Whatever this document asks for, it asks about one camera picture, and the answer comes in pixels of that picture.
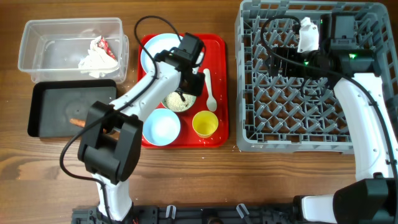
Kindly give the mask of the white plastic spoon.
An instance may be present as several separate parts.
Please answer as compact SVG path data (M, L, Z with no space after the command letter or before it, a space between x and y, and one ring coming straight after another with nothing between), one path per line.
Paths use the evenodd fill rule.
M212 92L212 85L211 85L211 74L210 70L208 68L205 68L203 70L203 73L205 74L205 84L206 84L206 89L208 92L208 98L206 101L206 105L209 111L215 112L217 109L217 102L213 96Z

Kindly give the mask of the red and white wrapper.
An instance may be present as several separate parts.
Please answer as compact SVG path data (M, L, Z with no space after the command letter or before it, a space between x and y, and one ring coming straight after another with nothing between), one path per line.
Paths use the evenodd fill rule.
M88 55L80 60L78 68L93 78L104 78L118 69L118 61L102 35L90 42Z

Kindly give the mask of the large light blue plate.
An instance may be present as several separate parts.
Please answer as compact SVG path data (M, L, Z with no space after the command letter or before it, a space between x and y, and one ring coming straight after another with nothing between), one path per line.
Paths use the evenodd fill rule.
M176 34L164 33L150 38L144 45L149 54L154 57L155 54L163 50L170 50L172 47L178 47L182 36L177 37ZM141 67L145 73L154 70L154 64L148 54L142 50L140 56Z

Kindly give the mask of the small light blue bowl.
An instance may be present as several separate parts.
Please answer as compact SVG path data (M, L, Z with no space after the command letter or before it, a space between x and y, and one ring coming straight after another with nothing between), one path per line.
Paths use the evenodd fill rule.
M177 139L180 130L178 116L169 109L158 108L144 122L143 137L152 145L166 146Z

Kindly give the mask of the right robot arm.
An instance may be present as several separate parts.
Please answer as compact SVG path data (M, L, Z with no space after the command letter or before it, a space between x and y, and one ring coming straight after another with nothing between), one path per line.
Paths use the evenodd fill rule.
M296 196L296 220L309 223L396 223L397 139L382 92L376 54L360 49L355 16L324 14L320 24L297 19L298 49L263 46L271 54L271 73L326 78L340 103L353 143L356 182L332 195Z

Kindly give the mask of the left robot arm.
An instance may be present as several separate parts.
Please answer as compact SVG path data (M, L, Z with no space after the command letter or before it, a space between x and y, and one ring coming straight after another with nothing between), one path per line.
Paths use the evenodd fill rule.
M136 168L145 120L169 94L200 96L205 76L197 68L206 47L197 36L186 33L176 47L153 55L153 69L125 95L104 104L94 103L88 111L78 149L78 160L97 184L99 219L123 223L131 219L133 206L127 189Z

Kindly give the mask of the brown sausage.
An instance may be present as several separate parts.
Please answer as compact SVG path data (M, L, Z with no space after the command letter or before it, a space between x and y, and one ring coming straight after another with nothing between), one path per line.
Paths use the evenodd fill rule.
M82 119L76 119L76 118L70 118L69 122L75 126L78 126L80 128L84 128L85 127L85 120Z

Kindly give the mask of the yellow plastic cup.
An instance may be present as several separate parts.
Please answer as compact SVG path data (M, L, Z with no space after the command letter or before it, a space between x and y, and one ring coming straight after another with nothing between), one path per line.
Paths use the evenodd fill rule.
M200 111L192 119L192 127L201 138L209 138L218 129L218 118L211 111Z

